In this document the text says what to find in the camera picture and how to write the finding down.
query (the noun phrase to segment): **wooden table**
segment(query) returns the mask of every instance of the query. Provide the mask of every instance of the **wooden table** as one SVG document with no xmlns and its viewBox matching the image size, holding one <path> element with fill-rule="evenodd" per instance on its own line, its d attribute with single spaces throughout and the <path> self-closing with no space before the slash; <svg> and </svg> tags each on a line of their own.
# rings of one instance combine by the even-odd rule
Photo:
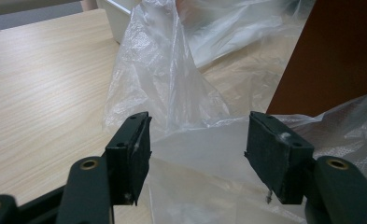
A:
<svg viewBox="0 0 367 224">
<path fill-rule="evenodd" d="M 102 154 L 118 48 L 102 9 L 0 31 L 0 194 L 27 203 Z"/>
</svg>

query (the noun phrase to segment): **white box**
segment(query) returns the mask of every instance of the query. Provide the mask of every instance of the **white box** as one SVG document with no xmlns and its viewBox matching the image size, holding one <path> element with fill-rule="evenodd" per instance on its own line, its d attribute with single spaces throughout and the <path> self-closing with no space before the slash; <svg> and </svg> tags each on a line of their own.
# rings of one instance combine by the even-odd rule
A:
<svg viewBox="0 0 367 224">
<path fill-rule="evenodd" d="M 106 11 L 114 39 L 121 43 L 131 18 L 131 10 L 141 0 L 96 0 L 98 7 Z"/>
</svg>

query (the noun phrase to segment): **brown wooden panel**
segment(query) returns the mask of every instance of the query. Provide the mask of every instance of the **brown wooden panel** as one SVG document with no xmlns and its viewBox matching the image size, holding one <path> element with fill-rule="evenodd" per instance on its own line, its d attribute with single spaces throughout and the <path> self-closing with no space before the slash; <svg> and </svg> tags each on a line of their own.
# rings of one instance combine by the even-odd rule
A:
<svg viewBox="0 0 367 224">
<path fill-rule="evenodd" d="M 367 0 L 317 0 L 267 110 L 318 115 L 367 94 Z"/>
</svg>

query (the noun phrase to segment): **crumpled plastic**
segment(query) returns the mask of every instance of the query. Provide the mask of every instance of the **crumpled plastic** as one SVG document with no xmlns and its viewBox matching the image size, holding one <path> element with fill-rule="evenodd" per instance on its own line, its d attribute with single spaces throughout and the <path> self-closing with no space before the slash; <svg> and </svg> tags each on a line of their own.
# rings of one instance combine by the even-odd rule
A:
<svg viewBox="0 0 367 224">
<path fill-rule="evenodd" d="M 241 5 L 248 5 L 248 10 L 262 8 L 264 12 L 273 12 L 279 25 L 257 26 L 255 19 L 259 15 L 255 13 L 248 26 L 261 28 L 247 30 L 247 42 L 252 44 L 203 67 L 202 76 L 191 55 L 194 46 L 189 46 L 187 40 L 187 30 L 193 29 L 187 21 L 184 27 L 181 25 L 175 2 L 143 1 L 133 9 L 120 45 L 106 100 L 106 130 L 114 133 L 125 118 L 146 110 L 153 117 L 152 137 L 159 139 L 177 130 L 219 125 L 219 120 L 242 117 L 250 110 L 264 111 L 312 3 L 309 0 L 286 0 L 283 4 L 277 0 L 241 1 Z M 215 10 L 219 6 L 208 5 Z M 219 15 L 224 16 L 223 10 L 237 10 L 239 6 L 220 8 Z M 265 17 L 259 17 L 258 22 L 263 20 Z M 237 22 L 232 24 L 239 31 L 243 24 Z M 231 41 L 223 43 L 230 46 L 229 50 L 241 47 Z"/>
<path fill-rule="evenodd" d="M 274 33 L 286 20 L 306 18 L 312 4 L 290 0 L 176 0 L 197 67 Z"/>
<path fill-rule="evenodd" d="M 344 158 L 367 177 L 367 96 L 314 118 L 276 117 L 314 145 L 314 158 Z M 154 223 L 305 223 L 305 201 L 266 203 L 268 189 L 244 157 L 247 131 L 248 119 L 236 119 L 152 143 Z"/>
<path fill-rule="evenodd" d="M 145 0 L 134 8 L 105 109 L 105 127 L 111 133 L 134 113 L 149 111 L 153 117 L 149 197 L 145 197 L 150 200 L 152 222 L 305 223 L 302 205 L 282 205 L 276 198 L 265 202 L 268 189 L 244 151 L 249 111 L 264 112 L 268 107 L 313 1 L 241 1 L 249 5 L 247 10 L 258 9 L 272 17 L 259 16 L 259 25 L 254 20 L 247 42 L 238 41 L 245 44 L 216 41 L 229 50 L 214 45 L 216 53 L 204 60 L 201 73 L 196 65 L 202 65 L 198 63 L 202 59 L 194 62 L 191 52 L 209 56 L 201 55 L 206 53 L 201 47 L 209 46 L 193 44 L 202 43 L 206 34 L 202 29 L 217 25 L 210 22 L 215 15 L 205 17 L 204 23 L 202 17 L 191 20 L 184 7 L 206 1 L 181 2 L 179 15 L 171 0 Z M 240 6 L 238 2 L 232 1 L 226 10 Z M 197 9 L 214 7 L 211 10 L 221 12 L 216 7 L 223 4 L 218 1 Z M 184 15 L 181 25 L 179 16 Z M 198 31 L 191 30 L 190 20 Z M 342 156 L 367 175 L 367 97 L 315 118 L 278 118 L 316 147 L 316 157 Z"/>
<path fill-rule="evenodd" d="M 148 111 L 158 138 L 229 115 L 219 92 L 198 72 L 172 1 L 144 1 L 132 11 L 115 63 L 105 126 Z"/>
<path fill-rule="evenodd" d="M 343 158 L 367 176 L 367 95 L 315 118 L 277 117 L 315 147 L 314 158 L 326 155 Z"/>
</svg>

